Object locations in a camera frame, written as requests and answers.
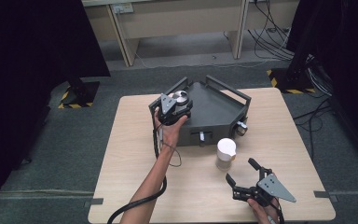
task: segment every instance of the black cable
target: black cable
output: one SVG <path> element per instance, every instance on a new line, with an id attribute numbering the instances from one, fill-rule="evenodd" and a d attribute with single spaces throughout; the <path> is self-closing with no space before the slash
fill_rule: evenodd
<path id="1" fill-rule="evenodd" d="M 281 32 L 284 34 L 284 31 L 283 31 L 283 30 L 274 22 L 274 20 L 272 19 L 272 15 L 271 15 L 271 12 L 270 12 L 270 10 L 269 10 L 269 0 L 268 0 L 266 3 L 267 3 L 268 14 L 266 14 L 266 13 L 257 5 L 257 3 L 255 3 L 255 7 L 257 7 L 257 9 L 258 9 L 261 13 L 263 13 L 263 15 L 267 18 L 267 20 L 270 21 L 270 22 L 274 25 L 274 27 L 275 27 L 275 29 L 277 29 L 277 31 L 281 31 Z"/>
<path id="2" fill-rule="evenodd" d="M 261 35 L 258 34 L 256 30 L 254 30 L 254 32 L 255 32 L 255 34 L 258 36 L 257 39 L 261 39 L 261 40 L 263 40 L 264 42 L 266 42 L 266 44 L 271 45 L 273 48 L 279 49 L 279 48 L 277 48 L 276 46 L 274 46 L 273 44 L 269 43 L 269 42 L 268 42 L 267 40 L 265 40 L 263 37 L 261 37 Z M 280 52 L 276 51 L 275 49 L 271 49 L 271 48 L 267 47 L 266 44 L 262 43 L 261 41 L 259 42 L 259 46 L 260 46 L 260 44 L 262 44 L 266 49 L 268 49 L 268 52 L 270 52 L 270 50 L 271 50 L 271 51 L 275 52 L 276 54 L 278 54 L 278 55 L 275 55 L 275 56 L 280 56 L 280 57 L 282 57 L 282 58 L 285 59 L 285 60 L 292 60 L 292 59 L 289 58 L 288 56 L 281 54 Z"/>
<path id="3" fill-rule="evenodd" d="M 313 162 L 313 157 L 314 157 L 314 148 L 313 148 L 313 137 L 312 137 L 312 119 L 313 117 L 316 115 L 316 113 L 319 111 L 319 108 L 325 103 L 327 102 L 329 98 L 323 100 L 318 107 L 315 109 L 315 111 L 312 113 L 312 115 L 310 116 L 310 122 L 309 122 L 309 128 L 310 128 L 310 160 Z"/>
<path id="4" fill-rule="evenodd" d="M 270 54 L 276 56 L 276 57 L 262 57 L 262 56 L 259 56 L 256 51 L 255 51 L 255 56 L 257 56 L 258 58 L 261 58 L 261 59 L 276 59 L 276 60 L 281 60 L 281 61 L 289 61 L 287 59 L 282 59 L 282 58 L 279 58 L 278 55 L 275 55 L 274 53 L 270 52 L 267 48 L 265 48 L 264 46 L 260 45 L 259 42 L 258 42 L 258 39 L 256 39 L 254 37 L 254 35 L 251 33 L 250 30 L 248 30 L 249 34 L 251 35 L 252 39 L 255 41 L 255 46 L 260 46 L 261 48 L 265 49 L 266 51 L 268 51 Z"/>
<path id="5" fill-rule="evenodd" d="M 326 108 L 328 108 L 328 107 L 330 107 L 330 105 L 327 105 L 327 106 L 325 106 L 325 107 L 322 107 L 322 108 L 320 108 L 319 110 L 323 110 L 323 109 L 326 109 Z M 306 114 L 303 114 L 303 115 L 294 117 L 293 119 L 300 119 L 300 118 L 306 117 L 307 115 L 310 115 L 310 114 L 312 114 L 313 112 L 315 112 L 315 110 L 312 110 L 312 111 L 310 111 L 310 112 L 308 112 L 308 113 L 306 113 Z"/>
<path id="6" fill-rule="evenodd" d="M 152 120 L 153 120 L 153 143 L 154 143 L 154 150 L 155 150 L 155 154 L 156 154 L 156 158 L 158 158 L 158 141 L 157 141 L 157 130 L 158 128 L 162 125 L 160 124 L 157 128 L 156 128 L 156 125 L 155 125 L 155 122 L 154 122 L 154 116 L 152 116 Z M 113 222 L 113 220 L 115 220 L 115 218 L 120 215 L 121 213 L 129 210 L 129 209 L 132 209 L 133 207 L 136 207 L 138 205 L 141 205 L 143 203 L 148 203 L 148 202 L 151 202 L 153 200 L 156 200 L 159 196 L 161 196 L 164 192 L 165 192 L 165 189 L 167 188 L 167 177 L 164 176 L 164 180 L 162 181 L 162 188 L 159 192 L 149 196 L 149 197 L 146 197 L 146 198 L 143 198 L 143 199 L 140 199 L 138 201 L 135 201 L 135 202 L 132 202 L 132 203 L 127 203 L 126 205 L 122 206 L 121 208 L 119 208 L 115 213 L 112 214 L 112 216 L 107 220 L 107 223 L 108 224 L 111 224 Z"/>

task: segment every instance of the black base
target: black base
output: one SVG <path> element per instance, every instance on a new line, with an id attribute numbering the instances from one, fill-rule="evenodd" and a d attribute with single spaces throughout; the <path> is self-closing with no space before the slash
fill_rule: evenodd
<path id="1" fill-rule="evenodd" d="M 73 87 L 66 90 L 65 96 L 61 100 L 60 108 L 90 107 L 94 102 L 100 82 L 85 82 L 86 93 L 78 96 Z"/>
<path id="2" fill-rule="evenodd" d="M 272 86 L 280 91 L 313 89 L 312 83 L 304 72 L 299 74 L 298 78 L 289 79 L 287 78 L 287 68 L 272 68 L 268 75 Z"/>

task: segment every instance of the metal handle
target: metal handle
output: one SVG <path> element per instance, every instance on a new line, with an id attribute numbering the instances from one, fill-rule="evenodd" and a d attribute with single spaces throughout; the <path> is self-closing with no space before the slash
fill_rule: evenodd
<path id="1" fill-rule="evenodd" d="M 231 91 L 232 93 L 234 93 L 234 94 L 240 96 L 240 98 L 243 98 L 243 99 L 246 101 L 246 105 L 249 107 L 249 104 L 251 103 L 251 100 L 252 100 L 252 98 L 251 98 L 250 96 L 244 94 L 243 92 L 240 92 L 240 91 L 237 91 L 237 90 L 231 88 L 231 87 L 228 86 L 226 83 L 221 82 L 221 81 L 217 80 L 217 79 L 214 78 L 214 77 L 211 77 L 211 76 L 209 76 L 209 75 L 206 76 L 206 84 L 210 85 L 210 84 L 209 84 L 210 81 L 212 81 L 212 82 L 214 82 L 215 84 L 217 84 L 217 85 L 219 85 L 219 86 L 225 88 L 226 90 Z"/>

